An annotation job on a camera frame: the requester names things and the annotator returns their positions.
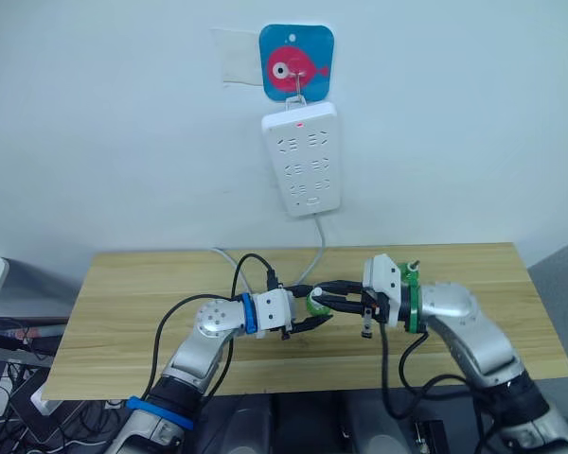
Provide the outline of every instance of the white power strip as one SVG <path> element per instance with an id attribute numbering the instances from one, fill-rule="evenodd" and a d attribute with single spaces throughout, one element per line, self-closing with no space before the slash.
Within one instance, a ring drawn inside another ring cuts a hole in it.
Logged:
<path id="1" fill-rule="evenodd" d="M 320 102 L 266 115 L 261 126 L 289 214 L 338 208 L 341 178 L 334 105 Z"/>

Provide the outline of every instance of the pink fish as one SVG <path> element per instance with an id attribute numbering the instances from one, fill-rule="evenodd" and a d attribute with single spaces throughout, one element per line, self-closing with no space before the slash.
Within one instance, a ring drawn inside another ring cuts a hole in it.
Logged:
<path id="1" fill-rule="evenodd" d="M 326 77 L 328 67 L 317 69 L 310 57 L 298 47 L 283 45 L 267 60 L 267 75 L 270 82 L 281 92 L 296 92 L 296 75 L 299 85 L 305 87 L 316 74 Z"/>

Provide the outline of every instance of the green object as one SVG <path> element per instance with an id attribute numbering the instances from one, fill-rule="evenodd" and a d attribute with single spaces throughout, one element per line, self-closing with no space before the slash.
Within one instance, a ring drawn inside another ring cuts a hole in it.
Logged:
<path id="1" fill-rule="evenodd" d="M 305 298 L 305 306 L 307 307 L 307 311 L 313 316 L 328 315 L 330 313 L 330 307 L 326 307 L 313 301 L 311 293 L 307 295 L 307 298 Z"/>
<path id="2" fill-rule="evenodd" d="M 420 296 L 418 290 L 418 262 L 415 263 L 398 263 L 401 274 L 401 282 L 410 288 L 410 314 L 406 330 L 409 333 L 416 333 L 419 329 L 420 320 Z"/>

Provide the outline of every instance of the light wood surface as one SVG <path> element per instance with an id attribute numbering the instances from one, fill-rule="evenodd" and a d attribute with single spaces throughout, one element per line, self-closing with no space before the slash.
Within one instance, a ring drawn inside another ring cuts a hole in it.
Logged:
<path id="1" fill-rule="evenodd" d="M 247 251 L 233 251 L 234 258 Z M 290 284 L 315 250 L 259 251 Z M 421 282 L 454 281 L 470 288 L 483 310 L 507 333 L 533 378 L 568 376 L 566 357 L 554 327 L 511 244 L 429 245 L 327 249 L 308 283 L 361 280 L 364 261 L 388 253 L 396 261 L 421 260 Z M 244 271 L 263 291 L 265 270 L 249 260 Z M 228 296 L 233 270 L 216 253 L 105 253 L 97 255 L 72 312 L 44 391 L 48 399 L 107 399 L 140 395 L 146 386 L 158 322 L 179 300 L 196 293 Z M 306 314 L 303 300 L 298 317 Z M 180 309 L 165 327 L 160 366 L 193 325 L 202 302 Z M 381 345 L 360 337 L 357 315 L 335 314 L 318 329 L 282 341 L 238 338 L 221 394 L 275 393 L 378 388 Z M 392 386 L 399 386 L 397 362 L 415 336 L 389 330 Z M 408 377 L 420 384 L 457 372 L 446 347 L 433 335 L 408 361 Z"/>

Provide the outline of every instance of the blue sticker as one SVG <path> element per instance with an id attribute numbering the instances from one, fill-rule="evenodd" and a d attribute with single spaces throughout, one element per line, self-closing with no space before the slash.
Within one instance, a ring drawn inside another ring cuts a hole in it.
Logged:
<path id="1" fill-rule="evenodd" d="M 270 25 L 258 36 L 263 90 L 274 101 L 296 95 L 298 77 L 307 101 L 328 94 L 334 36 L 325 26 Z"/>

